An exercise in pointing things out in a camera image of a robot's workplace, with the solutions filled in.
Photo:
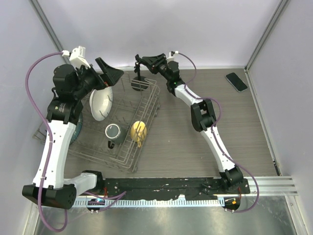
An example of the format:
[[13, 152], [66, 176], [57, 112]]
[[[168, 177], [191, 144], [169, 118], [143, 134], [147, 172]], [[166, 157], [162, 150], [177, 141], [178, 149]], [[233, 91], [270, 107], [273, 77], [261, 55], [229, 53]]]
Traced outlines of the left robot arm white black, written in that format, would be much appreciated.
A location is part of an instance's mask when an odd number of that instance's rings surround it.
[[93, 67], [70, 64], [54, 70], [54, 97], [44, 118], [48, 124], [44, 152], [32, 184], [22, 188], [22, 195], [37, 205], [68, 210], [85, 191], [93, 195], [103, 192], [99, 171], [85, 170], [75, 178], [64, 178], [68, 148], [83, 109], [82, 99], [93, 90], [114, 86], [124, 74], [100, 57], [95, 61], [102, 73], [97, 73]]

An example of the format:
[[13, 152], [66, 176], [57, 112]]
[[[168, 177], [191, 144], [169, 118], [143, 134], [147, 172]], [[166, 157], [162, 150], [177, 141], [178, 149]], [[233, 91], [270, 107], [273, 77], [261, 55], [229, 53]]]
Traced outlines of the black smartphone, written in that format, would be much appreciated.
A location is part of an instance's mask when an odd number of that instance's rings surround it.
[[248, 89], [247, 85], [234, 72], [227, 74], [225, 78], [238, 92], [243, 92]]

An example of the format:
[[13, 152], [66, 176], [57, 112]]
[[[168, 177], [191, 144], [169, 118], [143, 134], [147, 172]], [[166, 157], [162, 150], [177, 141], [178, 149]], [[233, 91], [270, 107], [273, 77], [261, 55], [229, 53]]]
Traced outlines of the black phone stand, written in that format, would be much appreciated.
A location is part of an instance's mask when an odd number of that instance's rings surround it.
[[140, 62], [136, 61], [134, 66], [134, 72], [136, 73], [136, 77], [131, 80], [131, 87], [135, 91], [143, 91], [148, 88], [148, 83], [146, 82], [146, 77], [141, 76], [140, 74]]

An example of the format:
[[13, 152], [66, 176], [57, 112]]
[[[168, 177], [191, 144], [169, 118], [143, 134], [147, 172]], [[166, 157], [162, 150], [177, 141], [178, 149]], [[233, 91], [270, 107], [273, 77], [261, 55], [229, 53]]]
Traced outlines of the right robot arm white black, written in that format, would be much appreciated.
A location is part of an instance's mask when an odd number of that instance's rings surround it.
[[190, 108], [191, 122], [195, 131], [199, 132], [208, 143], [221, 176], [221, 188], [226, 193], [233, 193], [244, 180], [243, 173], [230, 157], [217, 128], [217, 117], [213, 107], [213, 98], [203, 98], [196, 95], [180, 76], [179, 64], [175, 55], [182, 55], [178, 51], [171, 51], [157, 56], [135, 56], [138, 65], [144, 65], [152, 74], [162, 75], [167, 83], [167, 90], [182, 100]]

